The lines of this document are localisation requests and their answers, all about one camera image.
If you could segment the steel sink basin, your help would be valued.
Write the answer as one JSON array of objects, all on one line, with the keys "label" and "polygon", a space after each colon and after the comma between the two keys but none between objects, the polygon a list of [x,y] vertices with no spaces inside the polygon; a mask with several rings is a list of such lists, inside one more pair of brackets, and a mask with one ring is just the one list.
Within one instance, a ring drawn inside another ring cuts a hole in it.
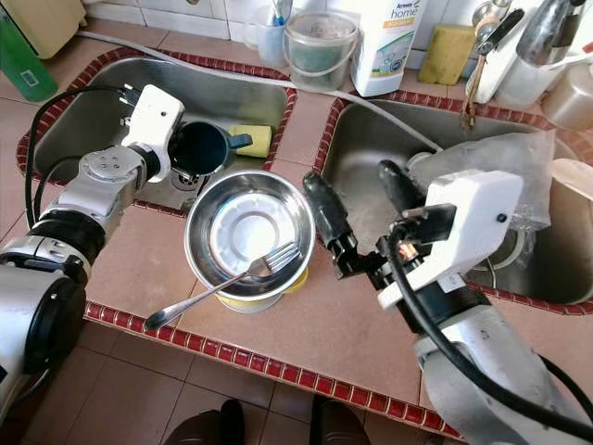
[{"label": "steel sink basin", "polygon": [[[483,137],[535,131],[529,124],[479,118],[465,132],[461,116],[453,111],[390,100],[377,101],[377,106],[443,148]],[[388,233],[390,222],[397,217],[376,165],[390,159],[404,166],[427,149],[416,137],[368,108],[348,105],[340,113],[321,175],[347,208],[360,254],[372,253],[377,238]],[[524,293],[512,293],[559,304],[593,301],[593,202],[554,184],[549,211],[551,226],[534,232],[535,250]]]},{"label": "steel sink basin", "polygon": [[[293,89],[269,84],[248,83],[196,71],[194,65],[177,65],[147,57],[131,57],[88,69],[83,85],[143,88],[156,85],[183,103],[182,122],[203,121],[230,130],[234,124],[266,124],[271,141],[262,158],[237,156],[232,165],[215,174],[216,179],[240,170],[262,170],[271,160],[283,134],[285,119],[291,114],[297,94]],[[75,177],[75,156],[98,151],[119,143],[128,130],[123,120],[132,106],[110,92],[77,94],[60,111],[47,111],[38,123],[38,146],[34,166],[37,172],[51,169],[55,161],[55,182]]]}]

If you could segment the white bottle green cap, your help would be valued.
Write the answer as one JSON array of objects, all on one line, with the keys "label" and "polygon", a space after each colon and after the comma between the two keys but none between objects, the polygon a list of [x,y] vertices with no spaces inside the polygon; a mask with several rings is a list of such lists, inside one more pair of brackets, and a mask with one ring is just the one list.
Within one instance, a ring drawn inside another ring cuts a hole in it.
[{"label": "white bottle green cap", "polygon": [[542,0],[512,0],[513,7],[524,9],[526,16],[512,31],[507,46],[480,58],[480,70],[472,76],[469,88],[474,101],[495,101],[504,108],[523,110],[536,102],[558,75],[558,64],[535,68],[526,65],[516,54],[526,22]]}]

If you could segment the large steel bowl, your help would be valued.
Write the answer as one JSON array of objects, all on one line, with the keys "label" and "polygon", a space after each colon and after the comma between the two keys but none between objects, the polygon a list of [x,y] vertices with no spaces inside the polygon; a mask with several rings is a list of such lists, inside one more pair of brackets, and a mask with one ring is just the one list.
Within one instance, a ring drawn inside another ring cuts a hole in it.
[{"label": "large steel bowl", "polygon": [[212,287],[244,272],[251,261],[294,242],[299,259],[263,279],[245,279],[221,290],[242,301],[279,296],[308,270],[315,228],[308,197],[280,175],[242,170],[224,175],[192,205],[183,233],[191,270]]}]

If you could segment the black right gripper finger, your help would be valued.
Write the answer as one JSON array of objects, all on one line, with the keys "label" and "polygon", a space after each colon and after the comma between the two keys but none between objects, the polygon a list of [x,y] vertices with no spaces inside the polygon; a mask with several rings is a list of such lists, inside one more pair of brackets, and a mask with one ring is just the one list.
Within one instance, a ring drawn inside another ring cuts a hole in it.
[{"label": "black right gripper finger", "polygon": [[357,240],[347,220],[347,208],[334,188],[321,174],[309,172],[304,177],[305,195],[310,204],[315,229],[323,248],[331,254],[339,279],[361,273]]},{"label": "black right gripper finger", "polygon": [[403,167],[390,159],[381,160],[378,162],[378,178],[389,202],[397,211],[394,223],[424,220],[426,216],[423,215],[421,208],[426,198],[404,172]]}]

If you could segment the chrome gooseneck tap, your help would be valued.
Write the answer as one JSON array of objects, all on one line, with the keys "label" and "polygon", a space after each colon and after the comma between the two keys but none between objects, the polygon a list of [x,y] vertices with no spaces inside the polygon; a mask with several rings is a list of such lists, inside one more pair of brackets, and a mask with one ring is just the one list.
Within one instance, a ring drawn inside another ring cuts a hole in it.
[{"label": "chrome gooseneck tap", "polygon": [[507,46],[510,35],[525,18],[524,9],[513,7],[512,0],[487,0],[472,14],[474,54],[485,57]]}]

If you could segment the mustard yellow sponge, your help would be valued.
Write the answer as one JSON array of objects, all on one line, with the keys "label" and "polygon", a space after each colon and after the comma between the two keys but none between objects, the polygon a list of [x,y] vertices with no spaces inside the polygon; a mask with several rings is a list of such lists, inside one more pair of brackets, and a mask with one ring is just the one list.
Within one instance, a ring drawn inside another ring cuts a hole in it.
[{"label": "mustard yellow sponge", "polygon": [[435,25],[426,57],[418,71],[418,81],[439,85],[457,84],[463,68],[469,62],[475,39],[477,32],[474,26]]}]

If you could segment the teal mug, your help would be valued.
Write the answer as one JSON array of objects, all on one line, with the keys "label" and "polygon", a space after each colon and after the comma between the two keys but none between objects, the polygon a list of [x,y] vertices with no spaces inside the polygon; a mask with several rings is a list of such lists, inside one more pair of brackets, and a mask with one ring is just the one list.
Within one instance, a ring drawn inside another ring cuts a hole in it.
[{"label": "teal mug", "polygon": [[173,156],[177,166],[173,167],[186,177],[212,175],[233,165],[234,151],[253,144],[246,134],[231,135],[216,124],[191,121],[182,124],[170,136],[174,144]]}]

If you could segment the green scouring pad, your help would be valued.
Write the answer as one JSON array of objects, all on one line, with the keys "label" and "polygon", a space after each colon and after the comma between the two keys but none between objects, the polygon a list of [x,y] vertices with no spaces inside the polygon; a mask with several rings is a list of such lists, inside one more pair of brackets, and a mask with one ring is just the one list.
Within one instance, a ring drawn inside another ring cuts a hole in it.
[{"label": "green scouring pad", "polygon": [[355,43],[347,45],[306,45],[289,43],[287,59],[293,73],[306,77],[331,75],[350,59]]}]

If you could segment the beige water filter appliance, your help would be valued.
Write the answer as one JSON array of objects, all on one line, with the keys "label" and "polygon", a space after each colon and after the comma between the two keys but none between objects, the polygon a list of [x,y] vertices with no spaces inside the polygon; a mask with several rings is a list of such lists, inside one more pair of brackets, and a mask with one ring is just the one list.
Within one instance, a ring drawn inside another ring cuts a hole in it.
[{"label": "beige water filter appliance", "polygon": [[40,59],[50,59],[86,24],[83,0],[0,0]]}]

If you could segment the white detergent bottle yellow cap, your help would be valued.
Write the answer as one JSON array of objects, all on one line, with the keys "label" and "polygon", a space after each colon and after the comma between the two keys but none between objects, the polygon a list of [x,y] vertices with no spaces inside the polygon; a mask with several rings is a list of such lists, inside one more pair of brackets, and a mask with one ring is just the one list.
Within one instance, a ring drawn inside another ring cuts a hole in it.
[{"label": "white detergent bottle yellow cap", "polygon": [[395,92],[419,29],[424,0],[360,0],[352,83],[361,97]]}]

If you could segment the thick chrome faucet spout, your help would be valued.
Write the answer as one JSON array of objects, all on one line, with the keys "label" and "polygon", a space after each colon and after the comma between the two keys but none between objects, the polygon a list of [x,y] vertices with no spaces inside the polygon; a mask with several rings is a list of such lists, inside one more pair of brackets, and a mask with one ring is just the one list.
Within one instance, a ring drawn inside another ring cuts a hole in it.
[{"label": "thick chrome faucet spout", "polygon": [[535,68],[564,60],[579,30],[586,1],[542,0],[516,45],[518,59]]}]

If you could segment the blue toothbrush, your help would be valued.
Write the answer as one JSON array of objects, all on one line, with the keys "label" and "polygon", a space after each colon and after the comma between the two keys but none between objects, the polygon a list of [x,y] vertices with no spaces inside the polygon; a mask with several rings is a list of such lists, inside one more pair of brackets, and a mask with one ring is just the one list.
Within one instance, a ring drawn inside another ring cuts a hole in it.
[{"label": "blue toothbrush", "polygon": [[292,14],[294,0],[271,0],[271,26],[285,26]]}]

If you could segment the clear plastic pail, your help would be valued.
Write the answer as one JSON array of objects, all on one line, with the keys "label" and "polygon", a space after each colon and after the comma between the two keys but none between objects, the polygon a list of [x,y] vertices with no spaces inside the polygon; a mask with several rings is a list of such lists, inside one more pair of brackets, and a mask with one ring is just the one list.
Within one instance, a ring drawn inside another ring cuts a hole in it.
[{"label": "clear plastic pail", "polygon": [[[355,43],[356,46],[353,47],[353,51],[355,51],[359,41],[360,27],[351,17],[337,12],[301,12],[294,14],[285,25],[285,59],[287,59],[289,43],[322,46]],[[314,93],[333,92],[338,89],[347,77],[348,64],[350,64],[350,59],[339,71],[325,76],[306,77],[293,73],[291,65],[288,63],[293,85],[297,89]]]}]

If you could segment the white rimmed bowl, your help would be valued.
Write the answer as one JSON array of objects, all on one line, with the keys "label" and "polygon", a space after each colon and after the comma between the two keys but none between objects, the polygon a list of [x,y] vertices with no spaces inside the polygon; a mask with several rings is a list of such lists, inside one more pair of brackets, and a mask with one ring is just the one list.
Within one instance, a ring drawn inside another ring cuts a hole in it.
[{"label": "white rimmed bowl", "polygon": [[466,283],[523,294],[535,243],[533,232],[509,230],[495,253],[480,261],[463,278]]}]

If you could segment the steel fork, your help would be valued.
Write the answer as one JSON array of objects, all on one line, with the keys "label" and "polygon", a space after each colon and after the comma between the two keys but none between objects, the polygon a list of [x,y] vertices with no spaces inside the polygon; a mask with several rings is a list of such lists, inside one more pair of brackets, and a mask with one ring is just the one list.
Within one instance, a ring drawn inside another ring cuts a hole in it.
[{"label": "steel fork", "polygon": [[296,243],[285,243],[285,245],[280,246],[280,248],[272,250],[270,254],[259,256],[259,258],[254,259],[244,272],[224,281],[223,284],[213,286],[212,288],[209,288],[208,291],[196,294],[196,296],[189,299],[175,302],[175,304],[166,306],[166,308],[149,315],[144,322],[145,329],[161,329],[162,326],[167,325],[169,322],[173,322],[175,318],[178,318],[179,315],[182,315],[204,298],[211,296],[211,294],[215,294],[216,292],[220,292],[225,287],[240,283],[242,280],[271,278],[276,272],[287,267],[288,263],[299,259],[301,255],[301,251],[297,248]]}]

